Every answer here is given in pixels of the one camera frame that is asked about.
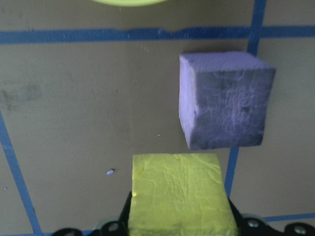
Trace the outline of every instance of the bolt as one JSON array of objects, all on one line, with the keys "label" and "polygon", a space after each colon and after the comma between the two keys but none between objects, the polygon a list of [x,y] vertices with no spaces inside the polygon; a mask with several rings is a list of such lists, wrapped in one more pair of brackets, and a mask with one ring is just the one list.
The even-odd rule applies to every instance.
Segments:
[{"label": "bolt", "polygon": [[116,231],[118,228],[119,228],[119,224],[113,223],[110,226],[108,226],[108,231],[113,232],[113,231]]},{"label": "bolt", "polygon": [[294,226],[294,231],[299,235],[305,235],[306,229],[304,229],[302,226]]},{"label": "bolt", "polygon": [[251,227],[251,228],[257,228],[259,226],[259,222],[256,220],[248,220],[247,224]]}]

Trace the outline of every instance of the foam cube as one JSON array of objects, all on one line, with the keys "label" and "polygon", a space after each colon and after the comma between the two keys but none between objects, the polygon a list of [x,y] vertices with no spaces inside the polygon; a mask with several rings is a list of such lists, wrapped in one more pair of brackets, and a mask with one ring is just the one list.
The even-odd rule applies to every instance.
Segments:
[{"label": "foam cube", "polygon": [[217,156],[133,157],[130,236],[237,236]]},{"label": "foam cube", "polygon": [[189,149],[260,145],[274,75],[245,52],[180,55],[179,117]]}]

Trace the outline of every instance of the blue tape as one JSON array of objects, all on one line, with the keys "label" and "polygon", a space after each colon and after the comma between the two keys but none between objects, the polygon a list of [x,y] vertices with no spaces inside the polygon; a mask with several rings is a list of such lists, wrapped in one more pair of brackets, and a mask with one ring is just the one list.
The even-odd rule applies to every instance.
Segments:
[{"label": "blue tape", "polygon": [[24,178],[16,159],[13,146],[7,132],[7,129],[4,124],[2,114],[0,112],[0,142],[3,148],[3,152],[8,161],[9,167],[11,169],[15,184],[19,190],[23,205],[25,207],[26,213],[29,217],[31,227],[34,233],[41,233],[40,225],[36,216],[36,213],[31,202],[31,198],[28,192],[28,189],[25,185]]},{"label": "blue tape", "polygon": [[[92,233],[93,230],[83,230],[83,236],[87,236]],[[53,233],[36,233],[36,234],[23,234],[23,235],[1,235],[1,236],[51,236]]]},{"label": "blue tape", "polygon": [[260,30],[264,19],[265,7],[266,0],[255,0],[251,31],[247,47],[247,52],[253,54],[254,56],[257,55],[258,51]]},{"label": "blue tape", "polygon": [[[262,27],[262,22],[264,19],[265,7],[266,0],[255,0],[254,12],[252,15],[252,25],[250,28],[249,42],[247,47],[247,51],[255,56],[257,55],[257,49],[260,38],[260,28]],[[238,152],[239,152],[238,147],[233,147],[230,150],[224,183],[226,194],[228,197],[231,196]]]},{"label": "blue tape", "polygon": [[306,214],[295,214],[295,215],[279,215],[279,216],[269,216],[264,217],[265,221],[284,221],[284,220],[305,220],[315,218],[314,213],[306,213]]},{"label": "blue tape", "polygon": [[231,196],[235,168],[237,164],[238,151],[239,151],[238,147],[232,147],[230,149],[230,156],[228,158],[228,164],[227,164],[225,182],[224,182],[226,194],[228,197]]},{"label": "blue tape", "polygon": [[283,37],[315,37],[315,26],[280,26],[263,27],[262,38],[283,38]]},{"label": "blue tape", "polygon": [[256,55],[260,38],[315,37],[315,26],[199,27],[169,32],[163,29],[71,29],[37,31],[0,31],[0,44],[71,43],[141,40],[249,39],[248,52]]},{"label": "blue tape", "polygon": [[196,27],[175,32],[156,28],[0,31],[0,44],[247,38],[249,32],[249,27]]}]

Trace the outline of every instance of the yellow foam block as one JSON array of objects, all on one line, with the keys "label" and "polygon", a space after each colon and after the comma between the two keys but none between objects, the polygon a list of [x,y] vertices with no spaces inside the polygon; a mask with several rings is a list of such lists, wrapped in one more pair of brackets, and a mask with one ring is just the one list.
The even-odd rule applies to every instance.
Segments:
[{"label": "yellow foam block", "polygon": [[214,154],[133,157],[131,236],[236,236]]}]

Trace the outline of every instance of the purple cube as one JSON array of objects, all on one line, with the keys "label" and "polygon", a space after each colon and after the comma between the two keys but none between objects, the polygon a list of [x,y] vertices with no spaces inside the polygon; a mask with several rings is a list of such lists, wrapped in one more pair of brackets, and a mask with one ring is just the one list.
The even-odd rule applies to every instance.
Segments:
[{"label": "purple cube", "polygon": [[189,149],[260,145],[275,71],[245,52],[180,55],[179,117]]}]

